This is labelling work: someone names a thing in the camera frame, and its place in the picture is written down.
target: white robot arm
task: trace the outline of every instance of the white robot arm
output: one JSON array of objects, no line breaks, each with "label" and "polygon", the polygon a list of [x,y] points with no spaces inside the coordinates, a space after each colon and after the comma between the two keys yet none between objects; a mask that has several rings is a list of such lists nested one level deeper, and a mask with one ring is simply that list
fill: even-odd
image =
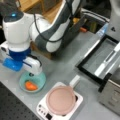
[{"label": "white robot arm", "polygon": [[70,22],[81,5],[81,0],[63,0],[53,23],[50,24],[42,15],[12,12],[4,17],[3,29],[6,42],[1,45],[3,56],[16,61],[23,61],[25,69],[33,74],[41,71],[41,63],[30,54],[30,42],[35,42],[38,49],[55,52],[59,49]]}]

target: blue plastic part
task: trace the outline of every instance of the blue plastic part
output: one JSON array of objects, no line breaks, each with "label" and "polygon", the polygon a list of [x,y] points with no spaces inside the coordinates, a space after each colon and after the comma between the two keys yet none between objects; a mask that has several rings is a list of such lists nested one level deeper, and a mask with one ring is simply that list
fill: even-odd
[{"label": "blue plastic part", "polygon": [[16,61],[23,61],[26,58],[26,56],[29,55],[30,53],[31,53],[30,48],[22,52],[14,52],[9,50],[9,55]]},{"label": "blue plastic part", "polygon": [[[25,88],[25,82],[28,80],[34,83],[35,85],[37,85],[38,89],[34,91],[27,90]],[[43,72],[41,72],[39,75],[34,75],[34,76],[30,76],[29,72],[25,72],[24,74],[22,74],[19,81],[19,85],[21,89],[29,93],[36,93],[40,91],[44,87],[45,83],[46,83],[46,76]]]},{"label": "blue plastic part", "polygon": [[23,63],[20,62],[20,61],[15,61],[15,60],[12,60],[10,58],[6,58],[4,61],[3,61],[3,65],[9,69],[12,69],[14,71],[20,71],[20,69],[22,68],[23,66]]}]

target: round plate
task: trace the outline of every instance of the round plate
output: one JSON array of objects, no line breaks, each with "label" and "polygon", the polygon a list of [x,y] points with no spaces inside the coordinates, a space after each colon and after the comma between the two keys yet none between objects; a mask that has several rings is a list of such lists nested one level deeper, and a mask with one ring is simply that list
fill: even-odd
[{"label": "round plate", "polygon": [[[35,93],[38,92],[39,90],[41,90],[43,88],[43,86],[45,85],[46,82],[46,77],[45,74],[42,72],[39,75],[34,75],[34,76],[30,76],[29,72],[25,72],[24,74],[22,74],[20,81],[19,81],[19,85],[21,87],[22,90],[29,92],[29,93]],[[37,85],[38,89],[34,90],[34,91],[29,91],[25,88],[25,82],[30,80],[31,82],[33,82],[34,84]]]},{"label": "round plate", "polygon": [[75,94],[69,86],[52,89],[46,98],[48,109],[56,115],[66,115],[75,106]]}]

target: black cable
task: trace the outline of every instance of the black cable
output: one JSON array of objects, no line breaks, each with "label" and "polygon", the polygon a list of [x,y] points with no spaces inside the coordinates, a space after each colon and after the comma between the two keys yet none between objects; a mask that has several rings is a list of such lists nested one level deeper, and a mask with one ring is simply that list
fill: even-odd
[{"label": "black cable", "polygon": [[[70,6],[70,4],[68,3],[67,0],[66,0],[66,4],[67,4],[67,7],[68,7],[69,10],[70,10],[71,19],[73,19],[73,18],[74,18],[74,17],[73,17],[74,15],[73,15],[73,13],[72,13],[72,6]],[[36,15],[35,15],[35,14],[34,14],[34,21],[35,21],[35,27],[36,27],[36,29],[37,29],[40,37],[41,37],[43,40],[45,40],[46,42],[56,43],[56,42],[59,42],[61,39],[63,39],[63,37],[65,36],[65,34],[64,34],[61,38],[57,39],[56,41],[51,41],[51,40],[45,38],[45,37],[40,33],[40,31],[39,31],[39,29],[38,29],[38,26],[37,26]]]},{"label": "black cable", "polygon": [[45,41],[47,41],[47,42],[55,43],[55,42],[60,41],[60,40],[64,37],[64,35],[63,35],[61,38],[57,39],[56,41],[51,41],[51,40],[45,38],[45,37],[40,33],[40,31],[39,31],[39,29],[38,29],[35,14],[34,14],[34,21],[35,21],[35,27],[36,27],[36,29],[37,29],[37,31],[38,31],[40,37],[41,37],[43,40],[45,40]]},{"label": "black cable", "polygon": [[67,7],[69,8],[69,11],[70,11],[70,14],[71,14],[70,19],[73,19],[74,15],[73,15],[72,6],[69,4],[69,2],[67,0],[66,0],[66,4],[67,4]]},{"label": "black cable", "polygon": [[95,13],[91,13],[91,12],[88,12],[88,11],[84,11],[84,12],[82,12],[82,13],[83,13],[83,14],[84,14],[84,13],[89,13],[89,14],[95,15],[95,16],[101,18],[102,20],[104,20],[105,23],[109,23],[104,17],[101,17],[100,15],[97,15],[97,14],[95,14]]}]

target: lab bench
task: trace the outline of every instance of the lab bench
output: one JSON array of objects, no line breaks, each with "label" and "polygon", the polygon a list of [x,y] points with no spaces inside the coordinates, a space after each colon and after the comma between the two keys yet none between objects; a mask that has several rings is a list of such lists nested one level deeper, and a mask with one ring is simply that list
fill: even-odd
[{"label": "lab bench", "polygon": [[[20,72],[14,72],[0,64],[0,81],[41,119],[36,112],[39,101],[57,82],[69,84],[77,74],[74,70],[75,65],[82,61],[85,53],[98,40],[97,37],[91,32],[79,33],[67,47],[58,51],[52,60],[33,52],[32,54],[41,60],[47,78],[44,88],[37,93],[31,94],[21,90],[19,80],[25,72],[23,69]],[[120,117],[117,114],[99,103],[99,85],[82,73],[80,76],[80,82],[75,87],[75,91],[83,96],[83,102],[71,120],[119,120]]]}]

